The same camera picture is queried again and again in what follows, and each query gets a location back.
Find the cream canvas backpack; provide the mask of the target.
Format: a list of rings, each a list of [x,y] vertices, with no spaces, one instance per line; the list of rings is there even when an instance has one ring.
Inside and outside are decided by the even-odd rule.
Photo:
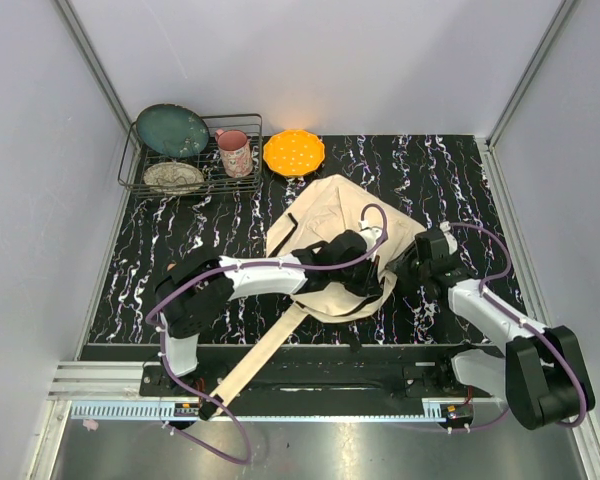
[[[284,211],[266,233],[266,256],[281,257],[318,241],[329,242],[346,230],[379,227],[387,239],[377,249],[381,298],[360,298],[342,287],[327,294],[289,295],[292,304],[269,328],[212,392],[212,398],[229,405],[307,317],[324,324],[342,324],[377,312],[393,292],[397,277],[388,268],[424,232],[422,224],[382,202],[341,175],[312,182]]]

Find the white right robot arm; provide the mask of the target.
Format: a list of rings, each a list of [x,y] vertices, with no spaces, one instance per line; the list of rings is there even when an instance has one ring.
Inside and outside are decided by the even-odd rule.
[[[575,333],[535,321],[498,297],[464,264],[451,229],[445,223],[417,234],[388,268],[469,321],[499,353],[471,345],[448,350],[434,371],[435,387],[450,397],[467,387],[488,393],[528,430],[580,426],[595,395]]]

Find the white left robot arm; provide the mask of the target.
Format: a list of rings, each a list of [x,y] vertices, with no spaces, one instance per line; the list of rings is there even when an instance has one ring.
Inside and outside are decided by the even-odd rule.
[[[237,259],[203,248],[194,259],[175,267],[154,288],[158,311],[151,317],[165,333],[161,384],[176,396],[195,386],[199,335],[229,302],[264,294],[317,294],[342,287],[347,294],[377,299],[377,249],[387,239],[379,227],[346,230],[281,257]]]

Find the yellow polka dot plate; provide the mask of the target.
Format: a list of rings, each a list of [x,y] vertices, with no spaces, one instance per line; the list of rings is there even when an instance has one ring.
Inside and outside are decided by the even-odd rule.
[[[285,130],[265,144],[263,159],[267,167],[283,177],[304,177],[318,170],[325,159],[325,145],[315,134],[304,130]]]

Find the pink ghost pattern mug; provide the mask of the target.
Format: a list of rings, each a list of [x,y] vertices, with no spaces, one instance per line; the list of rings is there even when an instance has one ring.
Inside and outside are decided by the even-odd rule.
[[[218,129],[215,140],[226,174],[231,178],[243,178],[253,171],[250,139],[240,130]]]

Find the speckled beige plate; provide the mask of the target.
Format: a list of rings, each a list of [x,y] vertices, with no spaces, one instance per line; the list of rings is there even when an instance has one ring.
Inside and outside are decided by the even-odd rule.
[[[166,196],[191,194],[204,183],[203,173],[196,167],[182,162],[164,162],[152,165],[143,181],[149,190]]]

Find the dark teal plate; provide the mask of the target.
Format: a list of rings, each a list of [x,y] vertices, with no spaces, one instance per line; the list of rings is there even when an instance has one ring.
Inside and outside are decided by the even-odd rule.
[[[135,127],[147,147],[171,158],[198,155],[210,139],[209,129],[199,115],[173,104],[145,108],[138,115]]]

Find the aluminium front rail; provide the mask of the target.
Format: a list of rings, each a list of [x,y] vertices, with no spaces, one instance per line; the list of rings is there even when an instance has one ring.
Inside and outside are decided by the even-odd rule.
[[[310,362],[275,360],[248,381],[250,392],[354,392],[393,397],[486,397],[476,386],[460,383],[438,362],[335,360]],[[169,377],[156,362],[115,365],[77,362],[58,367],[50,394],[55,397],[107,398],[186,397],[190,393]]]

